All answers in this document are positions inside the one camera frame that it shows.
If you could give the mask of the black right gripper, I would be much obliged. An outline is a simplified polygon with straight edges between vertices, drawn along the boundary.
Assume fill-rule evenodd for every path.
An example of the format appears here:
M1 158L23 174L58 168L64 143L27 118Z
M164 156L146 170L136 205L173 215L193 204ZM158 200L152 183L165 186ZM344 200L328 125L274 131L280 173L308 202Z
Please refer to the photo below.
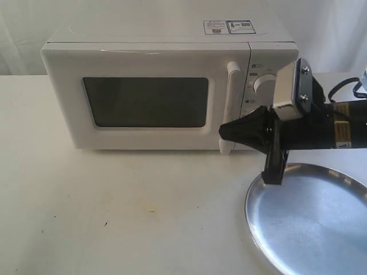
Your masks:
M312 81L311 110L300 119L282 121L275 111L261 106L220 126L220 137L267 154L261 177L265 184L281 184L290 150L329 149L334 145L332 106L325 103L323 88ZM269 129L269 142L261 135Z

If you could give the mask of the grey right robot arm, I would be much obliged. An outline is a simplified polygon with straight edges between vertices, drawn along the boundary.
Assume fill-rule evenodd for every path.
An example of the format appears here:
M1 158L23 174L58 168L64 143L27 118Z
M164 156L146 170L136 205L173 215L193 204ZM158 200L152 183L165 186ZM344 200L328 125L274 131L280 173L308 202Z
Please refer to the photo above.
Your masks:
M366 93L358 91L361 85L351 77L325 95L313 79L311 109L301 118L283 121L274 109L259 107L221 125L220 137L266 154L261 177L265 184L280 185L290 150L366 148Z

